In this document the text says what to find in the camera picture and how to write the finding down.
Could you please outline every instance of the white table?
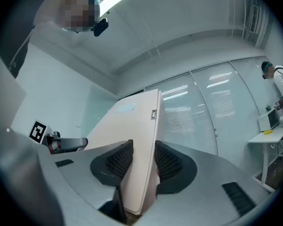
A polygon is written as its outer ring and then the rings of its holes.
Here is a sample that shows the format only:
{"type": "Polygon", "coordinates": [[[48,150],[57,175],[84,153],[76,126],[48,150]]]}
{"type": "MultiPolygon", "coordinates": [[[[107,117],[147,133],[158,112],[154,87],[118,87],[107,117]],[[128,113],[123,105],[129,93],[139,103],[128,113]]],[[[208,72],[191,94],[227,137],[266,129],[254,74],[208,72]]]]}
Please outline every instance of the white table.
{"type": "Polygon", "coordinates": [[[87,136],[85,150],[133,140],[133,161],[120,189],[123,206],[140,215],[156,199],[155,141],[164,139],[164,101],[158,89],[119,100],[87,136]],[[156,119],[152,120],[153,110],[156,119]]]}
{"type": "Polygon", "coordinates": [[[268,143],[273,143],[275,146],[275,143],[280,142],[280,140],[283,138],[283,116],[280,118],[281,124],[273,129],[273,132],[264,135],[263,132],[259,133],[257,136],[252,138],[248,141],[248,143],[258,143],[263,144],[263,152],[264,152],[264,161],[263,161],[263,173],[262,173],[262,179],[261,184],[267,188],[269,191],[274,191],[271,187],[265,184],[266,178],[267,178],[267,172],[268,172],[268,164],[269,164],[269,154],[268,154],[268,143]]]}

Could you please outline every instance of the person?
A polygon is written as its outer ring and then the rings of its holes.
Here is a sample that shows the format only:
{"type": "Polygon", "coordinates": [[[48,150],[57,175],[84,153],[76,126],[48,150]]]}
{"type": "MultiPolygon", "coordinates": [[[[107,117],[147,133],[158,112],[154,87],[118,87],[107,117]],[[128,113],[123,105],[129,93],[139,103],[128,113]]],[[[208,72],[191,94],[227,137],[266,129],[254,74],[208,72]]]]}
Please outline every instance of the person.
{"type": "Polygon", "coordinates": [[[283,66],[281,65],[273,66],[273,64],[271,64],[270,62],[265,61],[262,63],[261,68],[267,79],[274,79],[274,82],[282,95],[281,99],[278,101],[280,107],[282,108],[283,107],[283,66]]]}
{"type": "Polygon", "coordinates": [[[0,57],[18,76],[35,26],[54,22],[67,31],[88,31],[99,19],[100,0],[19,0],[0,31],[0,57]]]}

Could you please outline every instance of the label sticker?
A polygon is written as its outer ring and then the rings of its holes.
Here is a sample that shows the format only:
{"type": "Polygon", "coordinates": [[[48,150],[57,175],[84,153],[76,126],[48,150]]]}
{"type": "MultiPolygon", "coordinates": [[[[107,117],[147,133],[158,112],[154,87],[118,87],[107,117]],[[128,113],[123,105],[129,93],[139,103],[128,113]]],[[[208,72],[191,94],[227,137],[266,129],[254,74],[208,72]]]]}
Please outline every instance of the label sticker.
{"type": "Polygon", "coordinates": [[[152,110],[151,121],[156,120],[156,110],[152,110]]]}

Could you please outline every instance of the gray floor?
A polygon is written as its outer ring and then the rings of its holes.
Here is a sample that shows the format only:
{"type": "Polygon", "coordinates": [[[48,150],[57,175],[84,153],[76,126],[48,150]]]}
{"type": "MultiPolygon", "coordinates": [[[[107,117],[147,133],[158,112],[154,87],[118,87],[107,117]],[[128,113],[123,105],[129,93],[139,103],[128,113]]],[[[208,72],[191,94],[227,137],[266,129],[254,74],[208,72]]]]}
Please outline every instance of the gray floor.
{"type": "Polygon", "coordinates": [[[266,184],[274,189],[281,188],[283,184],[283,158],[279,157],[268,167],[266,184]]]}
{"type": "Polygon", "coordinates": [[[134,215],[133,213],[130,213],[126,210],[125,210],[125,214],[127,216],[127,224],[126,225],[133,225],[141,217],[141,215],[137,216],[137,215],[134,215]]]}

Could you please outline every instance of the camera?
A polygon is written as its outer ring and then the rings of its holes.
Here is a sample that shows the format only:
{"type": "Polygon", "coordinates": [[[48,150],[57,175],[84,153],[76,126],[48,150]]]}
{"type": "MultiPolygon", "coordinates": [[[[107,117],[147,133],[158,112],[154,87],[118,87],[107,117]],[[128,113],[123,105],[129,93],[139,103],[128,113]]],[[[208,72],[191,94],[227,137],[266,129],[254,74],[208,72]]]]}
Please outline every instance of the camera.
{"type": "Polygon", "coordinates": [[[101,21],[95,22],[94,26],[90,30],[94,32],[95,37],[98,37],[108,28],[108,26],[108,19],[103,18],[101,21]]]}

